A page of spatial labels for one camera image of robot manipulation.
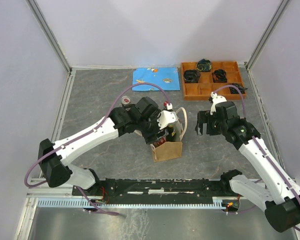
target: orange compartment tray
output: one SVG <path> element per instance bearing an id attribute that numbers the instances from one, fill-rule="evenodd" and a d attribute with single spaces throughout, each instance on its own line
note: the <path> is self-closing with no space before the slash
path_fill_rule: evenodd
<path id="1" fill-rule="evenodd" d="M 218 88 L 229 85 L 239 84 L 244 87 L 241 73 L 236 61 L 213 61 L 211 62 L 211 71 L 201 72 L 201 76 L 198 83 L 185 83 L 184 73 L 186 70 L 197 69 L 196 62 L 183 62 L 181 63 L 181 74 L 182 74 L 182 87 L 183 87 L 183 98 L 186 101 L 200 101 L 208 100 L 211 92 Z M 213 81 L 212 74 L 217 69 L 223 69 L 226 72 L 227 82 L 215 83 Z M 240 100 L 239 94 L 232 94 L 229 88 L 222 89 L 218 94 L 224 96 L 228 100 Z"/>

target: white wall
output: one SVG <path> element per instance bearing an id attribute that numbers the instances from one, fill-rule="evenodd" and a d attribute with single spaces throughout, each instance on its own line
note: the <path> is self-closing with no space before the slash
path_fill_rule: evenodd
<path id="1" fill-rule="evenodd" d="M 51 137 L 67 73 L 24 0 L 0 0 L 0 240 L 15 234 L 24 175 Z"/>
<path id="2" fill-rule="evenodd" d="M 73 67 L 247 61 L 281 0 L 37 0 Z"/>
<path id="3" fill-rule="evenodd" d="M 287 172 L 300 184 L 300 0 L 290 2 L 252 74 Z"/>

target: blue cloth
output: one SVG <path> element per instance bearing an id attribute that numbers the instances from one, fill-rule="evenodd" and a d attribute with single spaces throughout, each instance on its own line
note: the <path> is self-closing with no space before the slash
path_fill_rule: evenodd
<path id="1" fill-rule="evenodd" d="M 137 68 L 133 72 L 132 84 L 152 83 L 161 87 L 165 91 L 180 90 L 178 69 L 176 67 L 154 67 Z M 149 85 L 139 85 L 132 88 L 133 91 L 159 91 L 158 88 Z"/>

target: cable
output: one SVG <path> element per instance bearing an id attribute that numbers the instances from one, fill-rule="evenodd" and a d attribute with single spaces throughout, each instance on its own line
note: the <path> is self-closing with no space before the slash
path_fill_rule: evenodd
<path id="1" fill-rule="evenodd" d="M 118 212 L 115 212 L 115 211 L 105 211 L 103 209 L 101 209 L 100 207 L 98 207 L 94 202 L 92 202 L 88 196 L 85 194 L 85 192 L 83 191 L 83 189 L 79 186 L 76 187 L 80 193 L 82 194 L 82 196 L 84 196 L 84 198 L 95 208 L 97 209 L 97 211 L 88 211 L 88 210 L 84 210 L 85 212 L 87 213 L 90 213 L 90 214 L 108 214 L 108 215 L 111 215 L 111 216 L 118 216 L 120 213 Z"/>
<path id="2" fill-rule="evenodd" d="M 133 84 L 133 85 L 127 87 L 125 90 L 123 90 L 123 92 L 122 92 L 119 96 L 117 96 L 117 98 L 114 100 L 113 104 L 112 104 L 111 107 L 109 108 L 108 112 L 107 112 L 107 113 L 105 114 L 105 116 L 103 117 L 103 119 L 102 119 L 102 121 L 100 122 L 100 124 L 98 124 L 94 129 L 91 129 L 90 131 L 87 131 L 87 132 L 85 132 L 84 134 L 82 134 L 82 135 L 80 135 L 80 136 L 77 136 L 77 137 L 75 137 L 75 138 L 72 139 L 72 140 L 67 141 L 66 143 L 63 144 L 63 146 L 66 147 L 66 146 L 68 146 L 68 145 L 74 143 L 75 141 L 78 141 L 79 139 L 82 139 L 82 138 L 88 136 L 89 134 L 93 133 L 94 130 L 97 130 L 98 128 L 100 128 L 100 127 L 105 123 L 105 121 L 107 120 L 107 118 L 109 117 L 109 115 L 110 115 L 112 109 L 115 107 L 115 105 L 116 105 L 116 103 L 119 101 L 120 97 L 122 97 L 122 95 L 125 94 L 128 90 L 132 89 L 133 87 L 139 86 L 139 85 L 150 85 L 150 86 L 153 86 L 153 87 L 158 88 L 158 89 L 163 93 L 163 95 L 165 96 L 167 102 L 168 102 L 168 103 L 171 103 L 169 96 L 167 95 L 167 93 L 166 93 L 161 87 L 159 87 L 159 86 L 157 86 L 157 85 L 155 85 L 155 84 L 153 84 L 153 83 L 149 83 L 149 82 L 140 82 L 140 83 Z M 24 176 L 24 181 L 23 181 L 23 182 L 24 182 L 24 185 L 26 185 L 28 188 L 35 188 L 35 187 L 38 187 L 38 186 L 40 186 L 40 185 L 46 183 L 47 181 L 44 180 L 44 181 L 41 181 L 41 182 L 36 183 L 36 184 L 29 184 L 29 183 L 28 183 L 29 175 L 30 175 L 30 173 L 32 172 L 32 170 L 33 170 L 39 163 L 41 163 L 41 162 L 42 162 L 43 160 L 45 160 L 47 157 L 49 157 L 50 155 L 56 153 L 56 152 L 59 151 L 60 149 L 62 149 L 61 146 L 59 146 L 59 147 L 57 147 L 56 149 L 54 149 L 54 150 L 48 152 L 47 154 L 43 155 L 43 156 L 40 157 L 35 163 L 33 163 L 33 164 L 31 165 L 31 167 L 28 169 L 28 171 L 26 172 L 25 176 Z"/>
<path id="3" fill-rule="evenodd" d="M 201 73 L 198 70 L 186 70 L 183 74 L 184 83 L 186 84 L 197 84 L 199 82 L 199 78 Z"/>
<path id="4" fill-rule="evenodd" d="M 239 93 L 240 97 L 241 97 L 241 102 L 242 102 L 242 108 L 243 108 L 243 117 L 246 118 L 247 117 L 247 112 L 246 112 L 246 105 L 245 105 L 245 101 L 244 101 L 244 96 L 242 95 L 242 93 L 240 92 L 239 88 L 237 88 L 236 86 L 234 85 L 225 85 L 225 86 L 222 86 L 222 87 L 219 87 L 217 90 L 215 90 L 213 93 L 217 93 L 219 92 L 220 90 L 222 89 L 225 89 L 225 88 L 234 88 L 237 90 L 237 92 Z"/>
<path id="5" fill-rule="evenodd" d="M 254 183 L 257 184 L 258 182 L 261 182 L 261 181 L 262 181 L 262 179 L 259 179 L 259 180 L 255 181 Z"/>
<path id="6" fill-rule="evenodd" d="M 227 82 L 227 73 L 223 69 L 217 69 L 212 74 L 214 83 L 226 83 Z"/>
<path id="7" fill-rule="evenodd" d="M 245 107 L 245 101 L 244 101 L 244 97 L 242 95 L 242 93 L 240 92 L 240 90 L 234 86 L 234 85 L 226 85 L 226 86 L 222 86 L 220 88 L 218 88 L 217 90 L 214 91 L 214 93 L 219 92 L 220 90 L 224 89 L 224 88 L 234 88 L 237 90 L 237 92 L 240 94 L 241 97 L 241 101 L 242 101 L 242 107 L 243 107 L 243 115 L 244 118 L 246 118 L 246 107 Z M 282 180 L 284 181 L 284 183 L 287 185 L 287 187 L 290 189 L 290 191 L 292 192 L 292 194 L 294 195 L 295 199 L 297 200 L 297 202 L 300 205 L 300 197 L 297 194 L 297 192 L 292 188 L 293 186 L 290 184 L 289 180 L 286 178 L 286 176 L 280 171 L 280 169 L 277 167 L 277 165 L 272 161 L 272 159 L 267 155 L 266 151 L 264 150 L 264 148 L 260 145 L 260 143 L 258 142 L 258 140 L 252 136 L 253 141 L 255 142 L 255 144 L 257 145 L 257 147 L 259 148 L 259 150 L 262 152 L 262 154 L 265 156 L 265 158 L 269 161 L 269 163 L 272 165 L 272 167 L 275 169 L 275 171 L 280 175 L 280 177 L 282 178 Z M 255 208 L 256 206 L 253 206 L 249 209 L 246 209 L 244 211 L 241 211 L 241 213 L 243 212 L 248 212 L 251 209 Z M 300 232 L 300 228 L 294 226 L 294 229 Z"/>
<path id="8" fill-rule="evenodd" d="M 295 196 L 295 199 L 298 201 L 299 205 L 300 205 L 300 197 L 297 194 L 297 192 L 292 188 L 291 183 L 289 182 L 289 180 L 286 178 L 286 176 L 280 171 L 280 169 L 277 167 L 277 165 L 272 161 L 272 159 L 267 155 L 266 151 L 264 150 L 264 148 L 260 145 L 260 143 L 258 142 L 258 140 L 252 136 L 253 141 L 255 142 L 255 144 L 257 145 L 257 147 L 260 149 L 260 151 L 262 152 L 262 154 L 265 156 L 265 158 L 269 161 L 269 163 L 272 165 L 272 167 L 275 169 L 275 171 L 280 175 L 280 177 L 282 178 L 282 180 L 284 181 L 284 183 L 288 186 L 288 188 L 290 189 L 290 191 L 293 193 L 293 195 Z M 298 227 L 294 227 L 294 229 L 296 229 L 297 231 L 300 232 L 300 228 Z"/>
<path id="9" fill-rule="evenodd" d="M 196 64 L 196 69 L 198 69 L 200 72 L 210 72 L 211 68 L 211 61 L 207 59 L 201 59 Z"/>

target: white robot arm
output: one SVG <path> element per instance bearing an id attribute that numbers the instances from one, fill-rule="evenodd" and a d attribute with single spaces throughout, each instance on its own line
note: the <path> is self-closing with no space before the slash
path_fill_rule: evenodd
<path id="1" fill-rule="evenodd" d="M 172 105 L 160 110 L 149 97 L 143 97 L 137 104 L 116 107 L 109 117 L 98 128 L 103 118 L 86 129 L 58 140 L 54 143 L 49 139 L 39 145 L 39 158 L 57 150 L 39 165 L 50 187 L 58 187 L 64 183 L 89 189 L 100 180 L 92 169 L 82 169 L 72 163 L 77 157 L 106 141 L 118 138 L 126 133 L 138 130 L 147 144 L 158 141 L 168 135 L 167 126 L 178 121 Z"/>
<path id="2" fill-rule="evenodd" d="M 228 187 L 246 197 L 264 211 L 269 223 L 278 232 L 283 232 L 300 223 L 300 186 L 278 164 L 269 152 L 255 127 L 240 118 L 232 101 L 211 93 L 212 107 L 198 113 L 196 130 L 206 134 L 223 135 L 249 160 L 260 175 L 267 189 L 250 181 L 238 170 L 224 173 Z"/>

